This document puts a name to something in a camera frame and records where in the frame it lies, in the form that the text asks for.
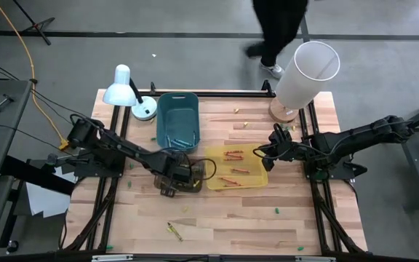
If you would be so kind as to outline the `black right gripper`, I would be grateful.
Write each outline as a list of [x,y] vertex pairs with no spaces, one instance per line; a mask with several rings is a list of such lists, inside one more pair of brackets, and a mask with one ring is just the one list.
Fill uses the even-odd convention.
[[284,132],[280,125],[274,125],[274,131],[268,137],[271,142],[267,157],[263,157],[263,166],[270,172],[274,168],[275,160],[293,161],[296,159],[298,147],[293,142],[289,132]]

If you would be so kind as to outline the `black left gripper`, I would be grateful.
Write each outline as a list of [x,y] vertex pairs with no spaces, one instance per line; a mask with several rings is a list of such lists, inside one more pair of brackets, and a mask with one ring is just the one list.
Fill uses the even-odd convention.
[[165,151],[165,153],[168,156],[167,160],[170,160],[170,165],[167,166],[164,174],[159,176],[169,179],[169,184],[161,186],[161,195],[173,198],[177,191],[176,188],[172,187],[174,181],[176,181],[178,185],[191,185],[191,162],[187,153],[184,151]]

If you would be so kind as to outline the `yellow translucent plastic bin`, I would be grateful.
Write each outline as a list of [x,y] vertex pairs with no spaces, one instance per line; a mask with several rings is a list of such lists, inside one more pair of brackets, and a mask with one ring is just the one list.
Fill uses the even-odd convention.
[[[206,181],[207,188],[213,191],[229,189],[260,188],[268,185],[268,174],[262,164],[262,159],[253,154],[252,150],[259,144],[238,144],[227,146],[211,146],[204,150],[205,157],[212,159],[216,164],[216,173]],[[225,151],[243,151],[243,161],[224,161],[227,157]],[[250,173],[231,172],[232,168],[249,170]],[[224,177],[237,181],[240,187],[224,187],[227,183],[218,178]]]

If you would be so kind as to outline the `smoky grey translucent bin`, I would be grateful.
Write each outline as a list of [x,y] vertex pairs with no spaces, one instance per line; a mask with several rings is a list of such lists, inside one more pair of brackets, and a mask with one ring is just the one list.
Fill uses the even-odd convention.
[[[191,178],[190,178],[190,186],[186,186],[186,185],[178,185],[176,181],[173,182],[173,188],[176,188],[177,191],[179,192],[184,192],[184,193],[199,193],[202,189],[203,186],[203,182],[202,179],[205,176],[205,167],[203,163],[196,163],[193,164],[191,167]],[[194,188],[193,184],[196,182],[196,180],[200,180],[199,185]],[[153,185],[155,188],[157,189],[161,189],[161,186],[166,186],[167,184],[169,184],[169,179],[167,178],[163,178],[160,176],[156,176],[153,180]]]

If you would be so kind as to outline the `teal plastic bin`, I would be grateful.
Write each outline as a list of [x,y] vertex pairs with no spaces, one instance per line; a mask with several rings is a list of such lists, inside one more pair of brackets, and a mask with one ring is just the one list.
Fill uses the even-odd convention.
[[162,148],[169,148],[167,135],[170,140],[177,138],[193,143],[193,131],[196,132],[195,146],[177,148],[187,153],[196,150],[200,141],[199,99],[193,92],[170,92],[159,97],[156,115],[156,139]]

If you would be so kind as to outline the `white cylinder shade table lamp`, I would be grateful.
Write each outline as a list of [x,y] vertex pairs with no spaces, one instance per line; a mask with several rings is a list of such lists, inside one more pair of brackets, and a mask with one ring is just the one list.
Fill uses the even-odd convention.
[[268,112],[276,122],[288,123],[334,79],[340,70],[338,53],[328,44],[308,41],[296,50],[284,70]]

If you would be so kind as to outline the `white gooseneck desk lamp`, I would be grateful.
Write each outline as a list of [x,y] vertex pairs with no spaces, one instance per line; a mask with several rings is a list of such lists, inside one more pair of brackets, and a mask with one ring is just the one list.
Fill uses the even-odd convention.
[[130,68],[124,64],[117,65],[113,83],[106,89],[103,102],[129,107],[130,113],[140,121],[151,120],[157,112],[156,100],[140,94],[131,78]]

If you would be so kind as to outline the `silver aluminium extrusion piece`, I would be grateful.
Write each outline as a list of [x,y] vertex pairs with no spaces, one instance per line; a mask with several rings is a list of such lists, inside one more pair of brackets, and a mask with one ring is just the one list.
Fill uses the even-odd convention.
[[128,262],[133,261],[132,254],[105,254],[92,256],[91,262]]
[[336,258],[324,256],[295,256],[295,262],[337,262]]

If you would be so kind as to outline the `person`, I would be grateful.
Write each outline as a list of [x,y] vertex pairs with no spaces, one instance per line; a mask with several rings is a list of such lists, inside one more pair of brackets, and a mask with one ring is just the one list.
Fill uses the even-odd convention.
[[260,66],[275,79],[284,69],[277,64],[278,54],[297,36],[307,10],[308,0],[252,0],[252,6],[263,32],[263,40],[244,49],[248,58],[260,58]]

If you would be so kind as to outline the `white paper sheet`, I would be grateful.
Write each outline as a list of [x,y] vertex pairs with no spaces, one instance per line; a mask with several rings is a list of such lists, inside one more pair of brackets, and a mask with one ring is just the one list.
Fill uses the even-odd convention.
[[63,214],[71,202],[71,196],[58,193],[32,183],[26,183],[31,215],[42,214],[43,218]]

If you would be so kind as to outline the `black tripod legs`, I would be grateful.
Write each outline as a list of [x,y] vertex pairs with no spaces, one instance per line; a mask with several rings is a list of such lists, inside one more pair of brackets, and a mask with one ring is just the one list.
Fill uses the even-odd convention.
[[50,25],[52,22],[55,21],[54,17],[47,18],[46,20],[42,20],[39,22],[35,22],[32,17],[26,12],[26,10],[22,7],[22,5],[18,2],[18,0],[12,0],[17,8],[23,13],[23,15],[28,19],[31,26],[23,30],[23,33],[28,32],[36,32],[38,36],[43,38],[44,42],[50,46],[52,42],[47,38],[46,34],[44,33],[45,27]]

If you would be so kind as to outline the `black aluminium rig frame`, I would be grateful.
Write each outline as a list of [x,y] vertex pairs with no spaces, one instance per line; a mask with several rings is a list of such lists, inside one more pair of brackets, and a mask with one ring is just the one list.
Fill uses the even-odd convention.
[[[268,106],[273,98],[265,91],[157,90],[156,94],[164,91],[194,92],[199,97],[202,139],[192,158],[203,158],[208,146],[268,143],[274,124]],[[67,237],[61,251],[77,251],[80,256],[87,250],[103,248],[96,253],[132,254],[131,262],[272,262],[321,255],[311,183],[300,162],[277,162],[264,187],[212,191],[205,183],[198,194],[176,193],[174,198],[160,195],[152,185],[153,179],[137,162],[126,160],[124,174],[114,182],[117,190],[113,211],[97,222],[100,225],[93,236],[93,247],[74,243],[92,217],[99,189],[99,178],[83,180],[71,197]],[[330,181],[330,193],[337,220],[354,243],[367,251],[355,193],[341,180]],[[182,242],[168,232],[168,222],[177,229]]]

